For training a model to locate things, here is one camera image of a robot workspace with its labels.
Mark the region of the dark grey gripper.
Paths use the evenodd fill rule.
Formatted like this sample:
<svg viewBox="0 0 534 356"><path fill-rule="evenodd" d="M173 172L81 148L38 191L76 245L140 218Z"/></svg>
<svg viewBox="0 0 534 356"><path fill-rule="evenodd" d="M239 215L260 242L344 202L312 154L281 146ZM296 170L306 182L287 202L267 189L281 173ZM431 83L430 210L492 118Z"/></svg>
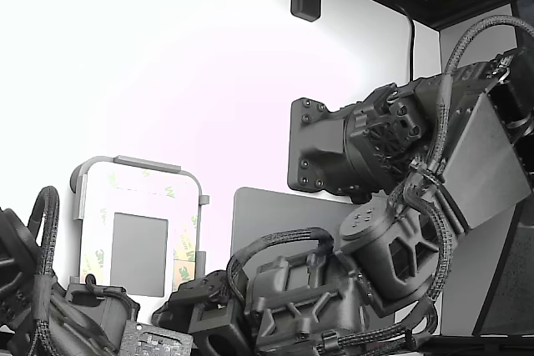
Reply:
<svg viewBox="0 0 534 356"><path fill-rule="evenodd" d="M258 268L244 304L232 298L216 308L206 303L170 307L152 315L152 325L188 330L203 355L329 355L359 352L335 341L362 333L369 315L356 286L333 256L302 253L278 257Z"/></svg>

